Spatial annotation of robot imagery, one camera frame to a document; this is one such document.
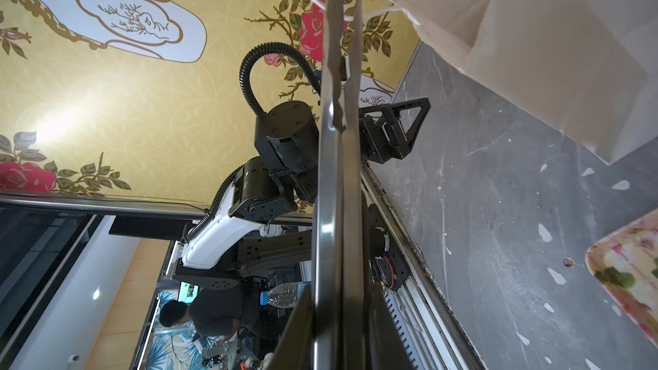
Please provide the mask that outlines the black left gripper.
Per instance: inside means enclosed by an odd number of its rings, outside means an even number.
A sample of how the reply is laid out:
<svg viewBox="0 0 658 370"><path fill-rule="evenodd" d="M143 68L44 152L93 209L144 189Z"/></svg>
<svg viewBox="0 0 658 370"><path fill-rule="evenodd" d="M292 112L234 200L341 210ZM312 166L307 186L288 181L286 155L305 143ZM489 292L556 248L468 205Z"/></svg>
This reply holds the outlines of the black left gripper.
<svg viewBox="0 0 658 370"><path fill-rule="evenodd" d="M402 160L407 157L413 150L430 108L428 98L360 108L361 161L385 164L391 159ZM405 130L401 113L414 109L420 111L411 126Z"/></svg>

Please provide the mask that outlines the black metal tongs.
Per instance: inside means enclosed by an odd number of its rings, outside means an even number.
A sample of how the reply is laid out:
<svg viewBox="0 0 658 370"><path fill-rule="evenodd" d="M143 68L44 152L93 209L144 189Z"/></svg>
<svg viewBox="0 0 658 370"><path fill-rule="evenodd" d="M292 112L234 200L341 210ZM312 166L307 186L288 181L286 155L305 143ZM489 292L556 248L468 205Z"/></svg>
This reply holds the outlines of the black metal tongs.
<svg viewBox="0 0 658 370"><path fill-rule="evenodd" d="M367 366L356 102L361 46L342 63L344 0L325 0L318 196L314 206L314 369Z"/></svg>

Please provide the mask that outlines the white printed paper bag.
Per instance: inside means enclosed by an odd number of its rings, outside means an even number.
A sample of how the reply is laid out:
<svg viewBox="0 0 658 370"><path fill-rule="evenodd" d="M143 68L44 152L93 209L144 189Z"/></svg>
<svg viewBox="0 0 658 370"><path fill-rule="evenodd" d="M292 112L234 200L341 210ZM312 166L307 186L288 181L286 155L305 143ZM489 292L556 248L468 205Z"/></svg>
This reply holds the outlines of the white printed paper bag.
<svg viewBox="0 0 658 370"><path fill-rule="evenodd" d="M657 136L657 0L389 0L447 63L607 164Z"/></svg>

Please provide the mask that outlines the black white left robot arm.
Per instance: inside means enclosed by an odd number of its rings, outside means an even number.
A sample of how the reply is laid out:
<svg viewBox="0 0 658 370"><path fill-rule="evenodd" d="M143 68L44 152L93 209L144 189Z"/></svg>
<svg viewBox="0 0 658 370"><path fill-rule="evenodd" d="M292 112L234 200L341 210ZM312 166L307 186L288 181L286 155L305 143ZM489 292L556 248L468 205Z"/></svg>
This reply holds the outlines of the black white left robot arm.
<svg viewBox="0 0 658 370"><path fill-rule="evenodd" d="M297 202L316 204L328 192L343 186L338 161L347 135L353 160L385 164L404 159L416 143L430 111L428 99L381 104L351 110L358 124L344 126L336 102L330 105L328 125L318 126L308 104L287 101L264 111L251 87L251 71L267 56L286 56L301 68L316 91L319 72L313 70L293 46L270 42L252 49L244 58L239 83L255 112L255 148L258 157L234 170L221 184L204 218L185 236L183 255L175 279L204 289L229 289L247 277L311 258L311 240L282 236L254 239L249 233L275 224L296 212Z"/></svg>

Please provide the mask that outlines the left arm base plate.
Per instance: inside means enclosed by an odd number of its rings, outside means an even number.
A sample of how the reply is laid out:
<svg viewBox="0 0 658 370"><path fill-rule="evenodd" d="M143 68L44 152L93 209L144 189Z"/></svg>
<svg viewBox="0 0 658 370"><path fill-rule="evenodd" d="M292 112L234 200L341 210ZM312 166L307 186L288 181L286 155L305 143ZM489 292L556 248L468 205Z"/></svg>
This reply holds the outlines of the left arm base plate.
<svg viewBox="0 0 658 370"><path fill-rule="evenodd" d="M371 270L388 289L398 291L411 273L409 265L375 204L366 216Z"/></svg>

